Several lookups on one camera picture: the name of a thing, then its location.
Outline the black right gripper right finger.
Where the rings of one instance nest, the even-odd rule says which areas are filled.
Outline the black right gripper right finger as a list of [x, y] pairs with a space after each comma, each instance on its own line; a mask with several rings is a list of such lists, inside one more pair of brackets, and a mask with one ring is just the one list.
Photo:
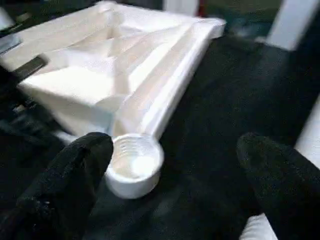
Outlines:
[[289, 145], [246, 133], [237, 157], [280, 240], [320, 238], [320, 170]]

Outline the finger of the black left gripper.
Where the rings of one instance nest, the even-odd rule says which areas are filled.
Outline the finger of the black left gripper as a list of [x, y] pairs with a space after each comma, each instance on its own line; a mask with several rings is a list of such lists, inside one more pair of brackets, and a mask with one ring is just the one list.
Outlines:
[[48, 64], [48, 59], [43, 56], [36, 56], [27, 63], [23, 64], [15, 70], [18, 77], [29, 77], [44, 68]]

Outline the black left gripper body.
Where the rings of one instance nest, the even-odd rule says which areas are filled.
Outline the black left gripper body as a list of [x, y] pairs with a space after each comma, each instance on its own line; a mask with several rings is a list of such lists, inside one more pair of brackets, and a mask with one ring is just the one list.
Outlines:
[[0, 76], [0, 120], [17, 132], [48, 133], [50, 114], [18, 88], [19, 82], [12, 74]]

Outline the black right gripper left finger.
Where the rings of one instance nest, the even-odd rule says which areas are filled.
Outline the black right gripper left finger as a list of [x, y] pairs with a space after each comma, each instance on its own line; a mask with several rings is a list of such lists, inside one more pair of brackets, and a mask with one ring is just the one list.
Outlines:
[[2, 240], [80, 240], [114, 151], [90, 132], [65, 146], [0, 221]]

